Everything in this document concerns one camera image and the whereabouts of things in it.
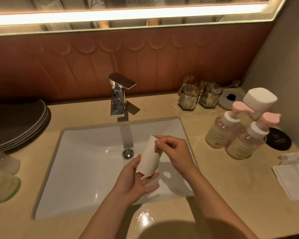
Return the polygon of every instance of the wet countertop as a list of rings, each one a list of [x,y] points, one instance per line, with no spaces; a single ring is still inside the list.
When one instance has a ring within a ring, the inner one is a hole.
[[[299,233],[299,202],[291,201],[278,185],[271,167],[279,164],[282,152],[263,145],[246,160],[230,158],[224,149],[213,149],[205,135],[216,116],[217,107],[182,111],[176,93],[128,97],[134,109],[129,120],[179,116],[203,175],[260,239]],[[0,204],[0,239],[77,239],[93,212],[36,221],[34,209],[49,163],[64,128],[116,123],[110,118],[107,100],[50,105],[52,118],[47,129],[31,144],[12,154],[21,161],[17,176],[22,185],[9,201]],[[297,151],[292,146],[290,152]],[[121,224],[123,238],[210,238],[204,218],[193,198],[132,206]]]

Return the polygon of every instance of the sink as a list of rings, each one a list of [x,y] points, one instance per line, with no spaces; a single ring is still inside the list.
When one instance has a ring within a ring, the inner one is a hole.
[[[64,130],[52,157],[53,164],[35,219],[96,211],[130,161],[123,158],[123,151],[132,148],[134,157],[141,154],[151,134],[171,135],[187,141],[181,120],[176,117]],[[160,176],[148,186],[159,182],[160,187],[141,197],[136,204],[193,195],[165,153],[158,171]]]

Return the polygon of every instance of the person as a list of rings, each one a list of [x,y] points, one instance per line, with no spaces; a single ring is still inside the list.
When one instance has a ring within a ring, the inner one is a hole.
[[[163,7],[164,0],[92,0],[91,9],[124,9],[124,8],[146,8],[146,7]],[[135,27],[135,26],[156,26],[159,25],[158,18],[148,20],[120,20],[120,21],[98,21],[99,28],[119,28],[119,27]]]
[[[161,135],[156,138],[155,151],[160,149],[165,152],[174,168],[191,186],[213,239],[258,239],[196,167],[184,139]],[[141,155],[123,168],[112,191],[104,199],[80,239],[114,239],[127,208],[142,195],[159,187],[159,184],[145,187],[159,174],[155,173],[152,177],[141,180],[142,175],[136,173],[140,160]]]

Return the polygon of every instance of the stack of plates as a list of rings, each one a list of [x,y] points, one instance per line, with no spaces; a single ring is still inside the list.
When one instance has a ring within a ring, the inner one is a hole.
[[[42,100],[25,104],[0,104],[0,150],[17,148],[41,133],[50,121]]]

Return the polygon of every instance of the gray wall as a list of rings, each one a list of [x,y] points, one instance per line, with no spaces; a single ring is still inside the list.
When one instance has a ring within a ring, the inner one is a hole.
[[[278,97],[271,111],[282,114],[280,127],[299,146],[299,0],[287,1],[249,68],[242,88],[255,87]]]

